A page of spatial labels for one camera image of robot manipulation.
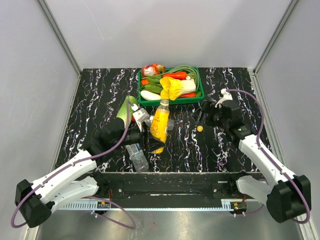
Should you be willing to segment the yellow juice bottle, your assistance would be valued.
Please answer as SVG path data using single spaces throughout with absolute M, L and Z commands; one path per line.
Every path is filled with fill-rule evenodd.
M 169 100 L 162 99 L 160 105 L 155 111 L 152 123 L 150 125 L 150 132 L 154 138 L 161 143 L 166 143 L 167 140 L 167 128 L 169 124 Z

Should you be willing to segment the yellow bottle cap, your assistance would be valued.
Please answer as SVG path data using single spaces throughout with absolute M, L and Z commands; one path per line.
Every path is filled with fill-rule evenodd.
M 202 127 L 201 125 L 199 125 L 199 126 L 197 127 L 197 131 L 198 131 L 198 132 L 202 132 L 202 131 L 203 131 L 203 127 Z

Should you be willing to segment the clear water bottle white cap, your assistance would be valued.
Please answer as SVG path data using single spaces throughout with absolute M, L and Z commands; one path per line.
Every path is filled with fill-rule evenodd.
M 126 145 L 129 158 L 137 173 L 146 172 L 149 169 L 149 163 L 145 157 L 143 150 L 138 143 Z

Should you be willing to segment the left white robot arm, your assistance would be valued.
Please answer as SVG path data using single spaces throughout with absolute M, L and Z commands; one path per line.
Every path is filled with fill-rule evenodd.
M 86 197 L 102 198 L 109 186 L 96 168 L 104 158 L 122 146 L 138 144 L 141 150 L 153 152 L 166 144 L 152 136 L 146 125 L 130 127 L 131 117 L 116 117 L 80 151 L 47 175 L 32 182 L 23 179 L 16 185 L 16 209 L 11 226 L 18 228 L 15 218 L 20 213 L 27 225 L 35 228 L 44 223 L 56 210 Z

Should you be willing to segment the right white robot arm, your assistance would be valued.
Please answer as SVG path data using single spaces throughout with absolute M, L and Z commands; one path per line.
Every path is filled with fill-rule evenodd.
M 311 183 L 305 175 L 296 175 L 284 166 L 245 123 L 240 106 L 234 100 L 220 104 L 204 101 L 192 115 L 196 122 L 204 120 L 210 127 L 221 128 L 230 143 L 238 147 L 259 169 L 265 181 L 247 173 L 227 186 L 233 198 L 248 195 L 263 204 L 278 223 L 305 214 L 310 219 Z

